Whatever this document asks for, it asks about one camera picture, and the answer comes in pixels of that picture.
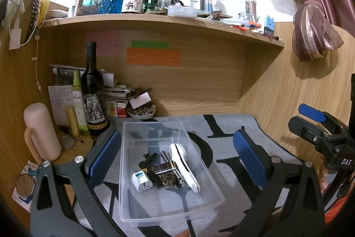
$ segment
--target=mug handle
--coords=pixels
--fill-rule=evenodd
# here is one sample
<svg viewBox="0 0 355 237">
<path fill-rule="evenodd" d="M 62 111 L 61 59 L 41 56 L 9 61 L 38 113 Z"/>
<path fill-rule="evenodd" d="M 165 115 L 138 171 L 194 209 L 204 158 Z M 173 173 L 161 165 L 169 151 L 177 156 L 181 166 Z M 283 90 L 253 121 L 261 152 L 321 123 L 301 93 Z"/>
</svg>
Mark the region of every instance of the mug handle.
<svg viewBox="0 0 355 237">
<path fill-rule="evenodd" d="M 32 134 L 33 134 L 32 127 L 27 127 L 26 130 L 24 131 L 24 141 L 26 142 L 26 145 L 27 145 L 28 149 L 30 150 L 33 158 L 36 160 L 37 164 L 40 165 L 43 163 L 43 159 L 40 156 L 40 154 L 38 153 L 37 148 L 33 143 L 33 140 L 31 138 Z"/>
</svg>

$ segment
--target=handwritten note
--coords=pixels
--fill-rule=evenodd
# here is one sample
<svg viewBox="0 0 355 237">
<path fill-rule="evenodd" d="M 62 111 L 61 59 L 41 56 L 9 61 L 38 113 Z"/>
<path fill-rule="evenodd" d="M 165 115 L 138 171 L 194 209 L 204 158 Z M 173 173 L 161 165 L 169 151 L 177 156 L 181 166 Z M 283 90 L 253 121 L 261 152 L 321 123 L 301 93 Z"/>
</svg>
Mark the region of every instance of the handwritten note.
<svg viewBox="0 0 355 237">
<path fill-rule="evenodd" d="M 96 41 L 97 56 L 113 56 L 119 53 L 120 32 L 89 32 L 86 34 L 86 42 Z"/>
<path fill-rule="evenodd" d="M 133 40 L 131 42 L 131 48 L 170 48 L 170 43 L 164 41 L 152 41 L 152 40 Z"/>
<path fill-rule="evenodd" d="M 181 50 L 127 48 L 126 64 L 180 66 Z"/>
<path fill-rule="evenodd" d="M 74 105 L 71 86 L 48 86 L 48 92 L 55 123 L 69 127 L 65 109 Z"/>
</svg>

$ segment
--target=green bottle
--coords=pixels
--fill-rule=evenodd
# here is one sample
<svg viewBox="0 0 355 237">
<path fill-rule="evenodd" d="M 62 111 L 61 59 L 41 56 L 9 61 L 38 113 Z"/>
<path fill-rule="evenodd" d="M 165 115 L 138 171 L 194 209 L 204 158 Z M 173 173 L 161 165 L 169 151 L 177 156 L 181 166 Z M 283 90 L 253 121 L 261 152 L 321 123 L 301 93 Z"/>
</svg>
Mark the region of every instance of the green bottle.
<svg viewBox="0 0 355 237">
<path fill-rule="evenodd" d="M 81 84 L 80 84 L 80 77 L 79 77 L 78 70 L 74 71 L 74 80 L 73 80 L 72 91 L 73 91 L 75 114 L 76 114 L 76 119 L 78 120 L 80 134 L 86 135 L 89 132 L 89 128 L 88 128 L 88 124 L 86 122 L 83 96 L 81 93 Z"/>
</svg>

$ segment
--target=wooden shelf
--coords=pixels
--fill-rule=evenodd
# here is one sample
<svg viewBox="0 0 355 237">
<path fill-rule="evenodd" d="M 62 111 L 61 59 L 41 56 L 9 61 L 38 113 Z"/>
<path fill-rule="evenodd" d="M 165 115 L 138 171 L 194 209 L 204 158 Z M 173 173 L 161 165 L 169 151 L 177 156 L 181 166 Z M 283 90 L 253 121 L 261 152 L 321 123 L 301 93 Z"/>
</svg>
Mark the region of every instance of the wooden shelf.
<svg viewBox="0 0 355 237">
<path fill-rule="evenodd" d="M 218 21 L 203 18 L 188 19 L 146 14 L 98 14 L 94 16 L 48 19 L 42 26 L 42 28 L 54 27 L 60 30 L 126 29 L 182 32 L 227 38 L 238 42 L 285 46 L 281 41 L 269 39 L 253 32 L 243 32 Z"/>
</svg>

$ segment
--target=white power adapter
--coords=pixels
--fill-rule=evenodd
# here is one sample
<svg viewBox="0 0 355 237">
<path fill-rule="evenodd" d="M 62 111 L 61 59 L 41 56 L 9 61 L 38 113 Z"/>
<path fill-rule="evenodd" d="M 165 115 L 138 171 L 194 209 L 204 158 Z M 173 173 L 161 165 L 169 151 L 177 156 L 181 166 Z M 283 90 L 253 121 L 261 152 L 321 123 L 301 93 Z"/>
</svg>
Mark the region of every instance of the white power adapter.
<svg viewBox="0 0 355 237">
<path fill-rule="evenodd" d="M 144 171 L 135 172 L 132 175 L 132 183 L 138 192 L 143 192 L 153 187 L 152 181 Z"/>
</svg>

